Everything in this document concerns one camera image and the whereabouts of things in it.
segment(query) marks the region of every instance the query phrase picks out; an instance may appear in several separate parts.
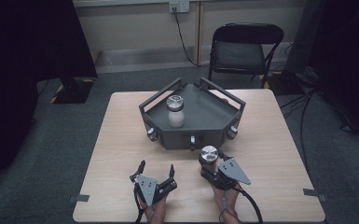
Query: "black cable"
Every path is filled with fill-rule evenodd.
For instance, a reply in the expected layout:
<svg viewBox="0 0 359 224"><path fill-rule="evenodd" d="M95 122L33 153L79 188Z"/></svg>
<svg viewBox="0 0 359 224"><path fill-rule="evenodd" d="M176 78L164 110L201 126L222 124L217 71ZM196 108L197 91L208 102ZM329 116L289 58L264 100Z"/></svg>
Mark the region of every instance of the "black cable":
<svg viewBox="0 0 359 224"><path fill-rule="evenodd" d="M311 100L312 95L313 95L313 92L311 92L311 95L310 95L310 97L308 98L307 103L304 105L304 109L303 109L303 112L302 112L302 114L301 114L301 120L300 120L300 143L301 143L301 148L302 148L302 151L303 151L303 158L304 158L305 170L307 171L308 177L309 177L310 179L311 179L311 176L310 176L310 170L309 170L309 168L308 168L307 154L306 154L305 148L304 148L303 124L304 124L305 111L306 111L306 109L307 109L308 103L309 103L310 100Z"/></svg>
<svg viewBox="0 0 359 224"><path fill-rule="evenodd" d="M223 216L223 213L225 212L225 210L226 209L223 209L223 211L219 215L219 223L224 223L224 221L222 221L222 216Z"/></svg>
<svg viewBox="0 0 359 224"><path fill-rule="evenodd" d="M208 66L208 65L209 65L208 63L206 63L206 64L196 64L196 63L193 63L193 61L191 61L191 59L190 59L190 57L189 57L189 55L188 55L188 52L187 52L187 50L186 50L185 43L184 43L184 41L183 41L182 31L181 31L181 29L180 29L180 24L179 24L178 15L177 15L177 12L176 12L176 8L174 8L174 7L173 7L173 15L174 15L174 17L175 17L176 24L177 24L177 26L178 26L178 31L179 31L180 39L181 39L181 41L182 41L183 51L184 51L184 53L185 53L186 58L188 59L188 61L191 62L192 64L194 64L195 66L199 66L199 67L201 67L201 66Z"/></svg>
<svg viewBox="0 0 359 224"><path fill-rule="evenodd" d="M305 99L302 99L300 101L297 101L294 105L290 106L290 111L287 112L286 114L284 114L283 116L285 118L288 118L289 116L291 116L293 114L293 111L297 110L297 109L300 109L306 102L307 100L309 100L309 98L305 98Z"/></svg>
<svg viewBox="0 0 359 224"><path fill-rule="evenodd" d="M298 85L301 87L302 85L301 85L301 83L300 83L300 81L299 81L299 78L298 78L297 76L296 76L296 81L297 81ZM322 102L320 102L320 101L314 99L313 97L311 97L311 95L312 95L315 91L316 91L316 89L313 89L313 90L311 90L311 91L309 91L309 92L306 92L305 94L306 94L306 95L309 95L309 96L310 96L310 99L312 99L314 102L316 102L316 103L318 103L318 104L321 104L321 105L324 105L324 106L327 106L327 107L330 107L330 108L332 108L332 109L338 111L339 114L341 114L342 117L345 118L345 120L347 121L348 125L350 125L351 127L353 127L355 130L359 131L359 127L353 125L353 124L351 123L350 119L345 115L345 113L344 113L342 110L340 110L340 109L338 108L337 105L327 105L327 104L322 103Z"/></svg>
<svg viewBox="0 0 359 224"><path fill-rule="evenodd" d="M260 209L258 208L257 206L257 203L255 203L255 200L252 198L251 195L249 195L240 185L240 188L241 189L236 189L234 188L235 190L237 190L239 193L241 193L243 196L245 196L249 202L251 203L251 205L254 207L255 209L255 213L257 214L257 219L258 219L258 223L262 224L263 223L263 217L261 216L261 212L260 212Z"/></svg>
<svg viewBox="0 0 359 224"><path fill-rule="evenodd" d="M304 96L307 96L307 94L303 94L303 95L301 95L301 96L297 97L296 99L294 99L294 100L290 101L289 103L286 103L286 104L284 104L284 105L281 105L281 106L280 106L280 109L284 108L284 107L285 107L285 106L287 106L287 105L292 104L294 101L297 101L297 100L299 100L299 99L303 98Z"/></svg>
<svg viewBox="0 0 359 224"><path fill-rule="evenodd" d="M289 53L287 51L290 49L290 47L293 46L293 42L289 42L289 43L290 43L290 45L284 50L284 54L286 54L286 55L289 55Z"/></svg>

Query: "black box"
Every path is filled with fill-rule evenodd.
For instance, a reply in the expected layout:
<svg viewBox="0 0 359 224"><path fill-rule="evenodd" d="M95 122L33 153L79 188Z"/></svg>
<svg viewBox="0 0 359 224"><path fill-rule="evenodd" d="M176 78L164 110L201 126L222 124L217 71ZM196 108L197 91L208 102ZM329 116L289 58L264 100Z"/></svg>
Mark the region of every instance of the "black box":
<svg viewBox="0 0 359 224"><path fill-rule="evenodd" d="M211 87L237 103L238 108L210 92ZM147 105L168 91L173 92L145 111ZM184 99L185 124L181 128L172 128L169 124L166 100L170 95L180 95ZM200 79L200 84L184 85L178 78L139 105L151 141L159 139L165 149L191 150L205 146L220 147L227 138L234 139L244 108L243 100L204 77Z"/></svg>

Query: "gray carpet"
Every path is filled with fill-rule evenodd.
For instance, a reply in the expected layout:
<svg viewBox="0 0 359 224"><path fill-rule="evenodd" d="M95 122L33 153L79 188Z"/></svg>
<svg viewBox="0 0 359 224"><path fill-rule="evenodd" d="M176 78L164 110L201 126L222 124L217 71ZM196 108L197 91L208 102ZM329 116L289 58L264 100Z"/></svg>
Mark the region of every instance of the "gray carpet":
<svg viewBox="0 0 359 224"><path fill-rule="evenodd" d="M58 79L38 84L43 90L35 123L16 159L0 172L0 223L75 223L74 203L68 197L80 192L104 113L115 91L158 91L175 78L193 83L206 76L207 67L183 67L100 75L83 105L52 105ZM227 89L259 87L259 80L220 78ZM297 95L277 96L280 105ZM288 115L291 105L283 108ZM320 94L286 118L302 158L307 159L312 183L327 197L322 206L330 224L359 223L359 136L343 132L343 117Z"/></svg>

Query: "metal bracket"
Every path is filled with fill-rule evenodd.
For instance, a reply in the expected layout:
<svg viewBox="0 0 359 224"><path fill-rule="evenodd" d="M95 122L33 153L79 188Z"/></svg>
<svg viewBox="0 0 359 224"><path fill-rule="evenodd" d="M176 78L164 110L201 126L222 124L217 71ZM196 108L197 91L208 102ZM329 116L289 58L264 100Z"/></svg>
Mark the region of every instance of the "metal bracket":
<svg viewBox="0 0 359 224"><path fill-rule="evenodd" d="M234 158L226 160L217 165L217 168L226 176L250 185L251 181Z"/></svg>
<svg viewBox="0 0 359 224"><path fill-rule="evenodd" d="M318 197L319 201L327 202L327 196L324 194L319 194L314 189L303 189L303 192L304 192L304 195Z"/></svg>
<svg viewBox="0 0 359 224"><path fill-rule="evenodd" d="M139 175L138 183L142 193L144 194L147 206L151 206L153 204L157 180L147 176Z"/></svg>
<svg viewBox="0 0 359 224"><path fill-rule="evenodd" d="M76 196L69 196L68 202L70 203L76 203L76 202L88 202L89 201L90 196L89 195L84 195L84 194L77 194Z"/></svg>

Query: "black curtain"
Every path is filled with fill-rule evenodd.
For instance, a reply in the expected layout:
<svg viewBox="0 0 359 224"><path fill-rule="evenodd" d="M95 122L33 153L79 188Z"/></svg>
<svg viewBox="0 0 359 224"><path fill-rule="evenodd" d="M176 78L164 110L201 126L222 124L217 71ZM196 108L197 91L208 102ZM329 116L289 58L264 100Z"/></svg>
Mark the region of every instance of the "black curtain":
<svg viewBox="0 0 359 224"><path fill-rule="evenodd" d="M359 122L359 0L327 0L310 65Z"/></svg>
<svg viewBox="0 0 359 224"><path fill-rule="evenodd" d="M0 170L31 127L36 83L97 77L71 0L0 1Z"/></svg>

